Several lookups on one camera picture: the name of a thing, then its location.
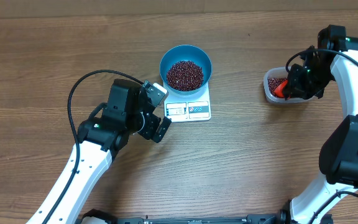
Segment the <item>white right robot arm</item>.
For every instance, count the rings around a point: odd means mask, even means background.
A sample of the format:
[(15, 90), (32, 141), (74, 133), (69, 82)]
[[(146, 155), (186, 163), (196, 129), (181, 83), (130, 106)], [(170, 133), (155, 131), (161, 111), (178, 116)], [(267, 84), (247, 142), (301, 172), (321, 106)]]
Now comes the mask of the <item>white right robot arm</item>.
[(332, 223), (328, 212), (344, 197), (358, 198), (358, 37), (343, 26), (329, 25), (318, 33), (317, 47), (297, 54), (302, 65), (287, 61), (287, 79), (275, 94), (285, 100), (321, 98), (337, 83), (343, 121), (323, 144), (319, 174), (299, 196), (287, 202), (277, 223)]

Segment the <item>red adzuki beans in container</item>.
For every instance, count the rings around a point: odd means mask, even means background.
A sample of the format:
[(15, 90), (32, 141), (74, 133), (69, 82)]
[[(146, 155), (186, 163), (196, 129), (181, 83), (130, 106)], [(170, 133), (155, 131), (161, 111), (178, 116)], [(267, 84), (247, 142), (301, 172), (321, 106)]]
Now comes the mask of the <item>red adzuki beans in container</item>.
[(281, 84), (286, 78), (268, 78), (268, 88), (270, 90), (270, 93), (276, 97), (273, 93), (274, 89)]

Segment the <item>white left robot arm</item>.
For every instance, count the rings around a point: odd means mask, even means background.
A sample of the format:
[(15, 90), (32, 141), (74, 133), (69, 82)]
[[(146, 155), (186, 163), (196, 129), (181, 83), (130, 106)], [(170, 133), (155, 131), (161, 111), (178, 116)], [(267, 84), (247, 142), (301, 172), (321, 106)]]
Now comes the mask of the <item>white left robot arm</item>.
[(76, 132), (70, 158), (29, 223), (74, 223), (100, 177), (132, 134), (159, 143), (171, 124), (153, 112), (168, 96), (158, 83), (116, 79)]

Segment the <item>red beans in bowl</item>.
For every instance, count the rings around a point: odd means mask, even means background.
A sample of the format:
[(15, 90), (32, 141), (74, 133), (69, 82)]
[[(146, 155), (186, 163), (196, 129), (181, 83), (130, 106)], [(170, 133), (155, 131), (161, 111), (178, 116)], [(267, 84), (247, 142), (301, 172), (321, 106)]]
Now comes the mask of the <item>red beans in bowl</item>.
[(204, 82), (203, 69), (192, 61), (179, 61), (167, 72), (167, 84), (178, 91), (199, 89)]

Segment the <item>clear plastic food container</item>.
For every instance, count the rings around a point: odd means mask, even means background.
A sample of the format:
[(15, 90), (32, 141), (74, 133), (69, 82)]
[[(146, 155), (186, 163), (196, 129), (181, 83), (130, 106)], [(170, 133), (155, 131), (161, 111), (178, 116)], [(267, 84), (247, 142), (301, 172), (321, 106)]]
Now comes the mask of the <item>clear plastic food container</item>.
[(263, 84), (264, 84), (264, 91), (265, 91), (265, 97), (269, 103), (273, 104), (292, 104), (292, 103), (304, 103), (307, 101), (315, 100), (317, 99), (316, 96), (313, 96), (312, 98), (308, 100), (304, 100), (302, 98), (289, 98), (288, 100), (285, 100), (284, 98), (278, 98), (274, 96), (269, 89), (269, 78), (286, 78), (288, 76), (288, 72), (286, 71), (285, 67), (277, 67), (272, 68), (264, 75)]

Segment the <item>white digital kitchen scale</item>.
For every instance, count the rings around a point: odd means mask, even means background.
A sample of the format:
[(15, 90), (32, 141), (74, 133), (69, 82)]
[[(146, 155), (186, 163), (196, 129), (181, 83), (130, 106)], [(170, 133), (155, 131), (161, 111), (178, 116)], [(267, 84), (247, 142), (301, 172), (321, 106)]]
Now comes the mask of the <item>white digital kitchen scale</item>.
[(168, 96), (164, 101), (164, 115), (173, 123), (209, 121), (211, 119), (208, 84), (191, 95), (174, 92), (166, 84), (164, 87), (168, 89)]

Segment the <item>orange plastic measuring scoop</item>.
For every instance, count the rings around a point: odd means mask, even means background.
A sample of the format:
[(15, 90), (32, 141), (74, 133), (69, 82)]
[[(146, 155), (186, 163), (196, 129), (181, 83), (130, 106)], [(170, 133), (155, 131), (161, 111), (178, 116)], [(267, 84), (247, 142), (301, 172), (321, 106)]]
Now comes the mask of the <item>orange plastic measuring scoop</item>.
[(274, 95), (277, 98), (285, 98), (285, 95), (283, 93), (284, 88), (287, 86), (288, 84), (288, 80), (285, 79), (283, 82), (281, 82), (281, 84), (279, 84), (273, 91)]

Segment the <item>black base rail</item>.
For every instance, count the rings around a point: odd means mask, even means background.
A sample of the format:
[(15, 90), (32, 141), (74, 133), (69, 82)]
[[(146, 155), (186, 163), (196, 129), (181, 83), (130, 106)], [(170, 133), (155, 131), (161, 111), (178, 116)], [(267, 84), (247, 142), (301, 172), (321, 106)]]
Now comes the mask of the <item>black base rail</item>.
[(281, 223), (276, 214), (250, 214), (246, 217), (213, 218), (117, 218), (106, 212), (92, 209), (75, 224), (276, 224)]

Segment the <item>teal blue bowl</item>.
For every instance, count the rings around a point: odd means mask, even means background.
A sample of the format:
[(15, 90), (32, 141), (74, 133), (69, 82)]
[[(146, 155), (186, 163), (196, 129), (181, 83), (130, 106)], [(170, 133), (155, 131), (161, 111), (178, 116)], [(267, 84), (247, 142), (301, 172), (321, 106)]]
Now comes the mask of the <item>teal blue bowl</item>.
[[(204, 87), (210, 80), (213, 71), (212, 61), (205, 51), (193, 45), (178, 45), (167, 51), (160, 61), (160, 77), (164, 84), (167, 84), (167, 72), (171, 66), (179, 61), (192, 61), (203, 69), (204, 82), (201, 87)], [(193, 91), (178, 91), (169, 86), (169, 89), (174, 92), (179, 92), (181, 95), (191, 95), (200, 90)]]

